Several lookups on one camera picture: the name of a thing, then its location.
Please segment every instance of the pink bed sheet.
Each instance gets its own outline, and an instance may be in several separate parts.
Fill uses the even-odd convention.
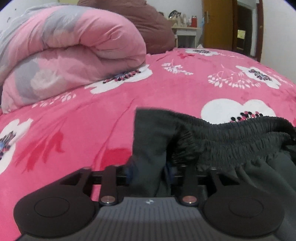
[[[137,107],[166,108],[211,123],[279,116],[296,124],[296,88],[284,76],[223,50],[175,49],[147,55],[125,81],[93,83],[0,116],[0,138],[14,131],[0,161],[0,240],[20,235],[16,202],[84,166],[124,164]]]

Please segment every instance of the black garment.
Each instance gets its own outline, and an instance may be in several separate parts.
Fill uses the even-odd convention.
[[[195,163],[198,170],[217,167],[276,194],[285,207],[281,240],[296,237],[296,132],[277,117],[212,125],[195,117],[164,110],[137,110],[133,142],[136,196],[170,196],[165,173],[171,164]]]

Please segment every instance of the silver bolt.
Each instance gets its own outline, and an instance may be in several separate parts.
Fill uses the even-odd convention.
[[[182,201],[188,204],[192,204],[197,202],[197,198],[195,196],[185,196],[183,197]]]
[[[115,197],[113,196],[103,196],[101,198],[101,202],[105,204],[112,204],[116,201]]]

